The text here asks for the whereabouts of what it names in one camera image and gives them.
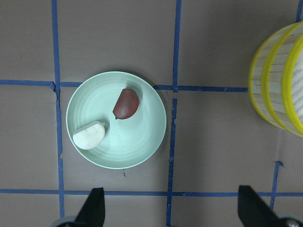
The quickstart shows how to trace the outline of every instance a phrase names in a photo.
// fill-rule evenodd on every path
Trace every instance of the metal screw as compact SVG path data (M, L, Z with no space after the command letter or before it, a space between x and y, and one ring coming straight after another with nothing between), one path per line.
M288 227L300 227L299 223L293 219L289 219L286 221Z

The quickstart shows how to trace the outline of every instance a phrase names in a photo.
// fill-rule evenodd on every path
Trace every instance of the yellow basket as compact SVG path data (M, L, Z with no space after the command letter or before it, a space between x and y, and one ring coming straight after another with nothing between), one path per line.
M303 22L271 35L250 67L249 94L258 114L303 136Z

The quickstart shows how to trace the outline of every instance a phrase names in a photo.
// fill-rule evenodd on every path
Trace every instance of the brown toy food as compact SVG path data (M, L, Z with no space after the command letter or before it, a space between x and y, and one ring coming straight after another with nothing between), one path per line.
M134 115L139 105L138 95L131 89L122 90L113 113L116 119L127 119Z

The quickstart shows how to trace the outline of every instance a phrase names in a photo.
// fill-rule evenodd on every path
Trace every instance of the round plate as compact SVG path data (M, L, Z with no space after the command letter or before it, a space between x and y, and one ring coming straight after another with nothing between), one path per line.
M136 92L139 107L132 117L116 120L113 109L123 88ZM74 144L72 134L93 121L105 123L105 137L97 147L82 150ZM155 153L164 138L166 113L158 93L146 81L125 72L105 72L89 78L74 92L67 107L66 127L74 147L88 161L123 169Z

